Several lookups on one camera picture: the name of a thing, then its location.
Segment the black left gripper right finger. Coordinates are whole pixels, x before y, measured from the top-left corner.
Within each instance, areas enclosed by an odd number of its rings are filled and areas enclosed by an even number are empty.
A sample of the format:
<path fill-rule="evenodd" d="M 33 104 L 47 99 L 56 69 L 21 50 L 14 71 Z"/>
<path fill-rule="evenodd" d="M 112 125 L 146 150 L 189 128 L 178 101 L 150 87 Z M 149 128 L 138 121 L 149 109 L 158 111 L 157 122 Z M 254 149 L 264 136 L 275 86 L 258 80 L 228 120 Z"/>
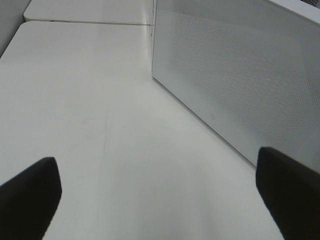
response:
<path fill-rule="evenodd" d="M 320 175 L 272 147 L 261 147 L 257 190 L 286 240 L 320 238 Z"/>

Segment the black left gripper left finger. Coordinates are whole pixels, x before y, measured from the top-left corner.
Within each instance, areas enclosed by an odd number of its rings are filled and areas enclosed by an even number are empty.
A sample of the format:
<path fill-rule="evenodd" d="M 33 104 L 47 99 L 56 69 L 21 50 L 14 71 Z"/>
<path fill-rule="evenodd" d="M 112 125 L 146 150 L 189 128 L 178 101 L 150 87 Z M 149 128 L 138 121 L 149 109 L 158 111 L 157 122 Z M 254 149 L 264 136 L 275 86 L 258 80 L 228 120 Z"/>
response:
<path fill-rule="evenodd" d="M 0 238 L 41 240 L 57 211 L 62 184 L 56 159 L 45 157 L 0 186 Z"/>

